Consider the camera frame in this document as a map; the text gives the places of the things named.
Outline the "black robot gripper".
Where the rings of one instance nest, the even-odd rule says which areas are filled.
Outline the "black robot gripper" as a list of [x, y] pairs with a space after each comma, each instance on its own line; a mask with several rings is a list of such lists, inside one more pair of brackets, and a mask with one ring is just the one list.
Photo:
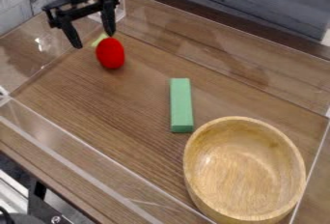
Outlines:
[[83, 47], [79, 33], [72, 21], [96, 12], [100, 12], [102, 24], [110, 37], [116, 32], [115, 9], [119, 0], [55, 0], [43, 7], [51, 27], [62, 29], [72, 46]]

